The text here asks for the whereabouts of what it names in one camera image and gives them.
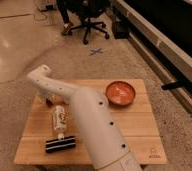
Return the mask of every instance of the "tiled floor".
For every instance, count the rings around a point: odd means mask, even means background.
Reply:
[[[146,170],[192,170],[192,119],[170,92],[163,92],[161,81],[126,40],[115,40],[107,16],[110,40],[92,32],[89,45],[82,44],[83,30],[73,36],[60,35],[58,11],[37,12],[34,0],[0,0],[0,171],[37,170],[13,165],[13,158],[30,109],[35,89],[26,74],[41,64],[59,79],[141,78],[149,91],[169,163]],[[78,24],[75,15],[71,20]],[[102,54],[91,56],[92,49]],[[92,167],[58,170],[92,170]]]

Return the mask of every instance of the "person's leg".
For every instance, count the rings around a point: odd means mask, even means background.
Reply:
[[[56,0],[58,9],[61,13],[63,22],[64,22],[64,28],[61,32],[62,35],[67,35],[69,29],[73,26],[73,23],[70,22],[68,13],[67,13],[67,7],[64,3],[64,0]]]
[[[69,23],[70,19],[67,13],[67,8],[65,6],[64,0],[56,0],[56,2],[64,23]]]

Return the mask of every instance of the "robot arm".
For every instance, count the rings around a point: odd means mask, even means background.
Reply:
[[[99,171],[140,171],[141,168],[108,111],[107,98],[90,87],[48,78],[43,65],[28,74],[39,89],[60,95],[69,103],[93,166]]]

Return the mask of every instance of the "desk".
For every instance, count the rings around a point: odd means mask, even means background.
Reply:
[[[93,87],[105,92],[107,85],[114,80],[71,80],[70,83]],[[166,156],[159,136],[156,121],[149,102],[143,80],[122,80],[129,82],[136,90],[132,105],[126,108],[109,106],[109,110],[123,136],[142,165],[165,164]],[[59,97],[54,104],[62,104]],[[67,151],[45,153],[45,141],[56,138],[52,127],[53,107],[47,107],[36,97],[33,101],[24,132],[18,146],[14,163],[19,165],[87,165],[92,164],[85,146],[69,114],[67,113],[68,135],[75,135],[76,148]]]

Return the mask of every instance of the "wooden bowl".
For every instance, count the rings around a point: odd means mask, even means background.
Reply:
[[[107,86],[105,94],[111,103],[127,106],[132,104],[135,98],[135,89],[127,82],[114,81]]]

